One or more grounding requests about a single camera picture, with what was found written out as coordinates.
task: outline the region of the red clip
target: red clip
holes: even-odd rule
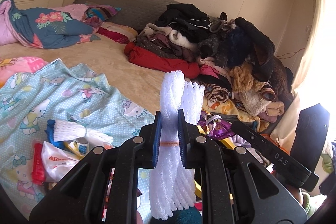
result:
[[[38,185],[41,185],[43,182],[45,182],[46,179],[41,157],[42,148],[43,145],[41,143],[36,143],[34,145],[34,158],[33,158],[34,165],[31,177],[33,178],[33,183]]]

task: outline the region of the striped pillow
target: striped pillow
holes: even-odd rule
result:
[[[86,11],[88,17],[99,17],[102,21],[106,21],[109,18],[116,15],[121,8],[113,7],[110,5],[92,5],[86,3],[89,8]]]

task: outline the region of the white plastic bag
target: white plastic bag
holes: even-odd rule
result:
[[[70,152],[44,142],[42,148],[42,162],[44,169],[53,182],[59,182],[79,162],[79,157]]]

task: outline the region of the red garment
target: red garment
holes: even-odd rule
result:
[[[200,69],[197,63],[188,63],[182,59],[170,59],[157,56],[144,48],[137,47],[133,42],[126,45],[124,53],[128,56],[128,61],[149,69],[156,69],[164,72],[180,70],[185,77],[194,79]]]
[[[109,31],[107,29],[104,29],[103,27],[99,27],[98,29],[98,32],[97,33],[100,33],[108,38],[111,38],[112,40],[114,40],[115,42],[118,42],[120,44],[127,44],[129,43],[129,39],[127,36],[121,34],[121,33],[118,33],[118,32],[112,32],[112,31]]]

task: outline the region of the white foam bundle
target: white foam bundle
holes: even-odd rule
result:
[[[204,87],[184,81],[180,71],[166,73],[160,92],[162,131],[157,167],[150,173],[152,216],[167,220],[172,211],[193,206],[194,170],[182,166],[177,133],[178,110],[183,108],[187,122],[200,118]]]

